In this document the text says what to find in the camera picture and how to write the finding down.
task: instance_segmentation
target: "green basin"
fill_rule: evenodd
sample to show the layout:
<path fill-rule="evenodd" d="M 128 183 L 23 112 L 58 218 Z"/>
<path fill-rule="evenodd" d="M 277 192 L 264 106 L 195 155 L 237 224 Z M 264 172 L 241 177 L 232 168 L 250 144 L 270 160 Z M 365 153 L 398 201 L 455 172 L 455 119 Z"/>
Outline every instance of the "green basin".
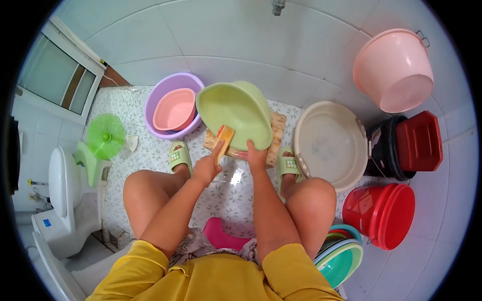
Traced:
<path fill-rule="evenodd" d="M 196 107 L 202 121 L 214 135 L 223 124 L 234 129 L 231 147 L 246 151 L 248 139 L 259 150 L 271 145 L 271 110 L 255 85 L 234 81 L 208 86 L 198 93 Z"/>

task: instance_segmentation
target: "pink stool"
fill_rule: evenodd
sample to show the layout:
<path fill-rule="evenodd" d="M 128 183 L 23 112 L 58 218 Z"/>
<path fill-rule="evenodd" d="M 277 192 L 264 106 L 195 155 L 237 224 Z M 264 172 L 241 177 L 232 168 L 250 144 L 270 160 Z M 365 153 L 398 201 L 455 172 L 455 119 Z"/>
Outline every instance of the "pink stool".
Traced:
<path fill-rule="evenodd" d="M 208 219 L 202 232 L 216 249 L 228 248 L 240 251 L 250 241 L 250 238 L 234 237 L 224 233 L 222 220 L 219 217 Z"/>

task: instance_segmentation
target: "pink bucket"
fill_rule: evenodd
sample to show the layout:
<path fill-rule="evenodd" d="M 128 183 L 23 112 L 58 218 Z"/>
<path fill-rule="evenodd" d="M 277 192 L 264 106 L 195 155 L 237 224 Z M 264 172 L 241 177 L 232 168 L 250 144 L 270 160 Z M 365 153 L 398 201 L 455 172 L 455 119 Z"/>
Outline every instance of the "pink bucket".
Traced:
<path fill-rule="evenodd" d="M 424 102 L 433 90 L 433 73 L 422 39 L 406 29 L 373 37 L 358 53 L 353 80 L 383 111 L 399 113 Z"/>

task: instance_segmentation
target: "hand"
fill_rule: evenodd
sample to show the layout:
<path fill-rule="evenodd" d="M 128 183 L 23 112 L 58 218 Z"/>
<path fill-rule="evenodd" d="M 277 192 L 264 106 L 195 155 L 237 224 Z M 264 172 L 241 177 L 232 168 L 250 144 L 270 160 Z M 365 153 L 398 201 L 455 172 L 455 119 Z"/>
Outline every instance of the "hand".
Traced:
<path fill-rule="evenodd" d="M 251 169 L 251 173 L 256 170 L 261 170 L 265 169 L 266 165 L 266 154 L 268 152 L 268 149 L 259 151 L 254 147 L 254 143 L 251 139 L 248 139 L 246 142 L 248 145 L 248 151 L 247 152 L 242 152 L 239 151 L 238 155 L 241 159 L 247 159 L 249 168 Z"/>
<path fill-rule="evenodd" d="M 199 159 L 192 170 L 192 178 L 200 181 L 204 187 L 208 187 L 214 177 L 223 170 L 221 165 L 215 164 L 223 144 L 224 139 L 219 141 L 209 156 L 204 156 Z"/>

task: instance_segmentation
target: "black bucket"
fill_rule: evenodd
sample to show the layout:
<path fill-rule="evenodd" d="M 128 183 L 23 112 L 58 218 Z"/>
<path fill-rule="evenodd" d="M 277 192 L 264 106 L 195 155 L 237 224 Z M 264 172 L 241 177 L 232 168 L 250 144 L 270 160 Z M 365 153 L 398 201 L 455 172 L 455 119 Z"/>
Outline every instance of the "black bucket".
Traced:
<path fill-rule="evenodd" d="M 367 138 L 372 141 L 372 157 L 368 159 L 365 173 L 363 173 L 365 176 L 385 176 L 398 181 L 407 181 L 415 176 L 416 171 L 402 171 L 398 162 L 395 128 L 404 120 L 407 120 L 407 117 L 393 116 L 368 130 Z"/>

